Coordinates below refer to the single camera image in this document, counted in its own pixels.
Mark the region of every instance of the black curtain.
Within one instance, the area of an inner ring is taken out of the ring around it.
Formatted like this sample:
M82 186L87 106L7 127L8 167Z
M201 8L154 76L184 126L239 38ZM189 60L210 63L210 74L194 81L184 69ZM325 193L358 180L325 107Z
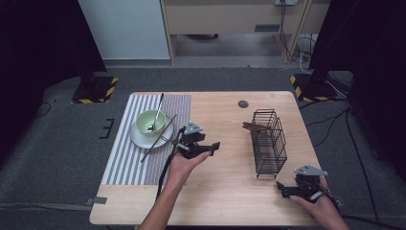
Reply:
M331 0L314 47L309 84L328 71L354 75L349 99L375 154L406 181L406 1Z
M0 0L0 163L58 82L106 72L74 0Z

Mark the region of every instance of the gray carpet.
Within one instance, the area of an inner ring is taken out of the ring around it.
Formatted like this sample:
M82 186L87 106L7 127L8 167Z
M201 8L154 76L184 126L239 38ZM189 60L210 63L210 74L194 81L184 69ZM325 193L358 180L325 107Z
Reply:
M293 92L289 77L299 69L109 69L119 78L108 103L72 104L79 78L50 87L38 118L15 147L0 172L0 203L62 203L84 205L96 195L102 174L132 92L168 91L277 91ZM298 102L298 106L307 103ZM310 124L346 111L350 104L316 103L301 109ZM115 119L108 139L103 127ZM348 120L372 187L374 204L382 222L406 226L406 183L392 165L376 160L356 118ZM322 142L332 120L307 128L313 145ZM323 170L329 172L330 189L343 202L342 214L374 220L372 201L360 161L349 136L346 113L331 126L327 139L315 148ZM105 229L92 225L86 211L0 210L0 229ZM352 229L379 229L347 219ZM112 226L133 229L133 226Z

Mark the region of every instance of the spoon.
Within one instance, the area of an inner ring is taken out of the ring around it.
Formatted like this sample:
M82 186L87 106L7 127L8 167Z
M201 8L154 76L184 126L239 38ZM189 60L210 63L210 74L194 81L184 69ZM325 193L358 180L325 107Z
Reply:
M148 132L152 132L155 129L155 123L156 123L156 120L158 119L158 114L159 114L159 111L161 110L161 104L162 104L163 99L164 99L164 93L161 94L161 99L159 100L158 110L156 111L155 120L153 121L153 124L148 127L148 129L147 129Z

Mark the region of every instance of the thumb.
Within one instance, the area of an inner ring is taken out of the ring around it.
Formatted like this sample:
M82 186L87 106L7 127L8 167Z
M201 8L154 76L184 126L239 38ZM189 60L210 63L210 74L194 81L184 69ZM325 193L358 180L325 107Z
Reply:
M314 208L314 204L308 202L307 200L296 196L296 195L291 195L289 197L291 200L293 200L294 202L298 203L300 206L302 206L304 209L306 209L309 213L312 212L313 208Z

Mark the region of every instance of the black wire basket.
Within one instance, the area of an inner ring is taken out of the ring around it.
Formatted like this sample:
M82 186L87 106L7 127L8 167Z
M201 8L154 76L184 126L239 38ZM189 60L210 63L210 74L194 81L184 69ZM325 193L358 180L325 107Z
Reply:
M281 120L274 109L257 109L253 116L251 137L257 178L280 172L287 160Z

